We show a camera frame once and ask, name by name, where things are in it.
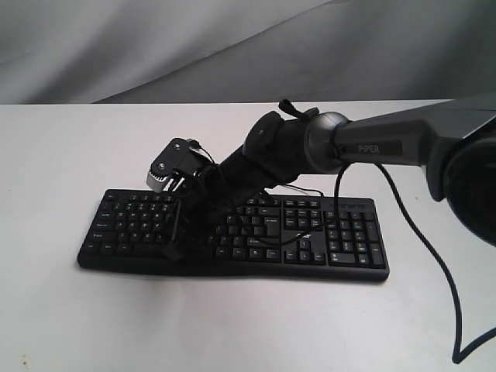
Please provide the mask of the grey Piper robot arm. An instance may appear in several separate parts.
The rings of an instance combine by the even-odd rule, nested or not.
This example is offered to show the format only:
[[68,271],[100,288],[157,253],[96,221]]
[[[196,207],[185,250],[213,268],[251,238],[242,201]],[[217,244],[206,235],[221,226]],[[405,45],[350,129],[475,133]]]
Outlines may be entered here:
[[182,176],[189,191],[181,204],[183,220],[163,254],[173,261],[186,257],[193,239],[265,188],[303,174],[335,174],[352,163],[422,168],[432,198],[447,201],[467,229],[494,243],[490,93],[359,120],[315,108],[292,112],[289,119],[269,112],[220,164],[200,155],[191,140],[170,144],[157,169]]

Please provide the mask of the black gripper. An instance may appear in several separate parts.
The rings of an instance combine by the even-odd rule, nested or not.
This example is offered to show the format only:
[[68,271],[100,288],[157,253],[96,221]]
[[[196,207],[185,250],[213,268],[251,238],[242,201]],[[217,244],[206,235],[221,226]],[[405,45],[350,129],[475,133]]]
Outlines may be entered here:
[[211,230],[226,217],[232,216],[234,224],[245,230],[238,211],[248,199],[264,192],[264,176],[249,164],[234,166],[208,162],[200,172],[188,178],[191,190],[182,195],[177,209],[177,222],[170,242],[162,254],[172,263],[181,262],[185,252],[193,250]]

